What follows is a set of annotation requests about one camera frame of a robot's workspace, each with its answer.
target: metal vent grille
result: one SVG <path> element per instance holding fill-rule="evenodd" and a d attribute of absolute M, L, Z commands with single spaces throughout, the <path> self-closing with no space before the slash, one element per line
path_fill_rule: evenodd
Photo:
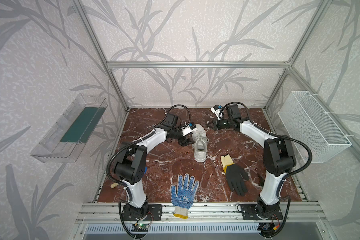
<path fill-rule="evenodd" d="M 258 233 L 258 223 L 153 223 L 151 233 Z M 124 233 L 121 223 L 88 224 L 86 234 Z"/>

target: wallpaper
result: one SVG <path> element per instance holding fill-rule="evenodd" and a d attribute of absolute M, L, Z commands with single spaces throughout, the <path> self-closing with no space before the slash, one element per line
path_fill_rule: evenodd
<path fill-rule="evenodd" d="M 78 160 L 31 157 L 79 93 L 108 108 Z M 0 0 L 0 239 L 66 239 L 124 116 L 70 1 Z"/>
<path fill-rule="evenodd" d="M 288 61 L 320 1 L 82 2 L 107 61 Z M 281 70 L 113 72 L 133 107 L 210 107 L 216 98 L 262 107 Z"/>
<path fill-rule="evenodd" d="M 294 68 L 360 141 L 360 0 L 343 2 L 331 4 Z"/>
<path fill-rule="evenodd" d="M 82 2 L 108 61 L 287 61 L 319 3 Z"/>
<path fill-rule="evenodd" d="M 267 113 L 279 134 L 288 134 L 278 112 L 291 91 L 302 89 L 288 76 Z M 295 150 L 296 167 L 304 164 Z M 339 240 L 360 240 L 360 163 L 346 149 L 324 163 L 313 163 L 298 174 L 310 201 L 319 201 Z"/>
<path fill-rule="evenodd" d="M 279 79 L 280 68 L 130 68 L 114 76 L 130 106 L 184 104 L 211 108 L 240 101 L 263 107 Z"/>

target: white work glove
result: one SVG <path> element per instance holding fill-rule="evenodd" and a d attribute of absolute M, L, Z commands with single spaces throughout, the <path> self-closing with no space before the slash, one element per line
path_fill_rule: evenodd
<path fill-rule="evenodd" d="M 194 176 L 189 178 L 189 174 L 185 174 L 184 182 L 182 175 L 177 177 L 177 192 L 176 186 L 171 186 L 171 202 L 175 206 L 173 215 L 183 219 L 188 218 L 188 209 L 193 205 L 193 200 L 195 199 L 198 187 L 199 181 L 195 182 Z"/>

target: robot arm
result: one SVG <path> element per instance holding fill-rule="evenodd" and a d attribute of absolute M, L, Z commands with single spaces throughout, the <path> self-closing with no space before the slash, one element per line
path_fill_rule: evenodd
<path fill-rule="evenodd" d="M 242 118 L 237 104 L 227 106 L 228 119 L 224 119 L 221 106 L 211 108 L 218 119 L 213 121 L 214 130 L 234 128 L 252 138 L 264 148 L 263 163 L 266 168 L 264 187 L 258 197 L 256 212 L 260 218 L 269 218 L 279 207 L 278 185 L 283 176 L 296 165 L 292 143 L 279 139 L 256 127 L 248 118 Z"/>
<path fill-rule="evenodd" d="M 147 214 L 148 210 L 147 196 L 144 193 L 141 180 L 145 174 L 147 153 L 169 138 L 177 139 L 181 146 L 194 143 L 187 136 L 190 136 L 196 130 L 196 125 L 190 122 L 182 128 L 175 127 L 177 120 L 177 115 L 167 113 L 166 118 L 154 130 L 134 140 L 136 144 L 131 145 L 115 156 L 114 173 L 126 184 L 125 189 L 129 189 L 129 207 L 134 212 L 135 218 L 142 218 Z M 122 142 L 120 148 L 130 145 L 134 141 Z"/>

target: black cable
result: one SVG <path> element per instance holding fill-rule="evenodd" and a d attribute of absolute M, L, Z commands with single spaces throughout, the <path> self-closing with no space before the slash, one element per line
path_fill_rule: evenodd
<path fill-rule="evenodd" d="M 158 124 L 155 124 L 155 126 L 161 125 L 163 123 L 163 121 L 165 120 L 165 118 L 167 117 L 167 114 L 169 113 L 169 111 L 171 111 L 175 107 L 183 107 L 183 108 L 185 108 L 187 110 L 187 112 L 188 112 L 188 125 L 189 125 L 191 123 L 191 112 L 183 104 L 176 104 L 176 105 L 173 105 L 172 107 L 168 108 L 167 111 L 165 111 L 165 116 L 164 116 L 163 120 L 161 120 Z"/>
<path fill-rule="evenodd" d="M 138 238 L 136 235 L 135 235 L 135 236 L 132 235 L 132 234 L 129 232 L 129 230 L 127 229 L 127 226 L 126 226 L 125 223 L 124 223 L 124 219 L 123 219 L 123 215 L 122 215 L 122 211 L 121 211 L 121 203 L 122 203 L 122 202 L 125 203 L 125 204 L 127 204 L 128 202 L 125 201 L 125 200 L 122 200 L 122 199 L 119 200 L 119 216 L 120 216 L 120 222 L 121 222 L 121 225 L 123 225 L 123 228 L 124 228 L 125 232 L 127 232 L 127 234 L 128 234 L 130 237 L 132 237 L 133 239 L 141 239 L 141 238 L 145 237 L 145 235 L 146 235 L 147 233 L 144 234 L 143 237 Z"/>
<path fill-rule="evenodd" d="M 296 142 L 296 143 L 300 144 L 301 146 L 303 146 L 303 147 L 307 150 L 307 152 L 308 152 L 308 160 L 307 160 L 307 162 L 306 162 L 302 167 L 300 167 L 299 169 L 296 169 L 295 171 L 292 171 L 292 172 L 290 172 L 290 173 L 287 173 L 285 176 L 282 177 L 282 180 L 280 181 L 280 183 L 279 183 L 279 185 L 278 185 L 278 188 L 277 188 L 277 191 L 276 191 L 276 193 L 278 194 L 277 197 L 280 198 L 280 190 L 281 190 L 281 187 L 282 187 L 283 184 L 284 184 L 284 181 L 287 179 L 287 177 L 290 177 L 290 176 L 292 176 L 292 175 L 295 175 L 295 174 L 303 171 L 304 169 L 306 169 L 306 168 L 311 164 L 311 162 L 312 162 L 312 151 L 309 149 L 309 147 L 308 147 L 305 143 L 303 143 L 303 142 L 301 142 L 301 141 L 299 141 L 299 140 L 296 140 L 296 139 L 294 139 L 294 138 L 292 138 L 292 137 L 282 136 L 282 135 L 275 134 L 275 133 L 273 133 L 273 132 L 268 131 L 268 130 L 265 129 L 264 127 L 259 126 L 257 123 L 255 123 L 255 122 L 252 120 L 247 106 L 246 106 L 245 104 L 243 104 L 243 103 L 240 103 L 240 102 L 227 103 L 227 104 L 224 105 L 223 109 L 225 109 L 228 105 L 231 105 L 231 104 L 240 104 L 240 105 L 242 105 L 242 106 L 245 108 L 245 111 L 246 111 L 246 113 L 247 113 L 247 116 L 248 116 L 249 121 L 250 121 L 255 127 L 257 127 L 258 129 L 260 129 L 260 130 L 268 133 L 268 134 L 271 135 L 271 136 Z"/>
<path fill-rule="evenodd" d="M 289 207 L 291 206 L 291 196 L 286 196 L 286 198 L 288 198 L 288 204 L 287 204 L 287 209 L 285 210 L 285 214 L 284 214 L 284 219 L 283 222 L 281 223 L 280 227 L 277 229 L 277 231 L 274 234 L 269 234 L 269 237 L 266 237 L 264 234 L 265 238 L 273 238 L 274 236 L 278 235 L 279 232 L 281 232 L 281 230 L 283 229 L 285 222 L 287 221 L 287 217 L 288 217 L 288 211 L 289 211 Z"/>
<path fill-rule="evenodd" d="M 268 134 L 271 135 L 271 136 L 278 137 L 278 138 L 280 138 L 280 139 L 285 139 L 285 140 L 289 140 L 289 141 L 296 142 L 296 143 L 300 144 L 301 146 L 303 146 L 303 147 L 307 150 L 307 153 L 308 153 L 308 160 L 307 160 L 307 162 L 306 162 L 302 167 L 300 167 L 299 169 L 296 169 L 295 171 L 292 171 L 292 172 L 290 172 L 290 173 L 287 173 L 285 176 L 283 176 L 283 177 L 281 178 L 281 181 L 280 181 L 280 183 L 279 183 L 279 185 L 278 185 L 278 187 L 277 187 L 277 190 L 276 190 L 276 194 L 278 194 L 277 198 L 281 199 L 281 198 L 280 198 L 280 191 L 281 191 L 281 188 L 282 188 L 285 180 L 286 180 L 288 177 L 290 177 L 290 176 L 292 176 L 292 175 L 295 175 L 295 174 L 303 171 L 304 169 L 306 169 L 306 168 L 311 164 L 311 162 L 312 162 L 312 151 L 310 150 L 310 148 L 309 148 L 305 143 L 303 143 L 303 142 L 301 142 L 301 141 L 299 141 L 299 140 L 297 140 L 297 139 L 294 139 L 294 138 L 292 138 L 292 137 L 287 137 L 287 136 L 282 136 L 282 135 L 275 134 L 275 133 L 273 133 L 273 132 L 268 131 L 268 130 L 265 129 L 264 127 L 259 126 L 257 123 L 255 123 L 255 122 L 252 120 L 247 106 L 246 106 L 245 104 L 243 104 L 243 103 L 240 103 L 240 102 L 227 103 L 227 104 L 224 105 L 223 110 L 224 110 L 228 105 L 231 105 L 231 104 L 240 104 L 240 105 L 242 105 L 242 106 L 245 108 L 245 111 L 246 111 L 246 113 L 247 113 L 247 116 L 248 116 L 249 121 L 250 121 L 255 127 L 257 127 L 258 129 L 260 129 L 260 130 L 268 133 Z M 286 211 L 285 211 L 285 216 L 284 216 L 283 223 L 281 224 L 281 226 L 279 227 L 279 230 L 278 230 L 277 232 L 275 232 L 273 235 L 270 235 L 270 238 L 276 236 L 276 235 L 283 229 L 283 227 L 284 227 L 284 225 L 285 225 L 285 222 L 287 221 L 289 206 L 291 205 L 291 196 L 288 195 L 288 196 L 286 196 L 285 198 L 288 198 L 288 204 L 287 204 L 287 209 L 286 209 Z"/>
<path fill-rule="evenodd" d="M 125 182 L 122 182 L 120 180 L 117 180 L 115 179 L 114 177 L 111 176 L 110 174 L 110 166 L 112 165 L 112 162 L 114 161 L 114 159 L 122 152 L 124 151 L 125 149 L 128 149 L 130 147 L 132 147 L 133 145 L 135 145 L 136 143 L 139 143 L 139 142 L 142 142 L 144 141 L 145 139 L 151 137 L 152 135 L 155 134 L 155 130 L 153 130 L 150 134 L 148 134 L 147 136 L 145 137 L 142 137 L 141 139 L 138 139 L 137 141 L 134 141 L 134 142 L 131 142 L 129 143 L 128 145 L 125 145 L 124 147 L 120 148 L 119 151 L 117 151 L 108 161 L 107 163 L 107 168 L 106 168 L 106 174 L 107 174 L 107 177 L 113 181 L 113 182 L 116 182 L 120 185 L 123 185 L 124 187 L 126 187 L 126 190 L 127 190 L 127 193 L 128 193 L 128 197 L 129 197 L 129 201 L 132 201 L 132 193 L 129 189 L 129 187 L 127 187 L 127 184 Z"/>

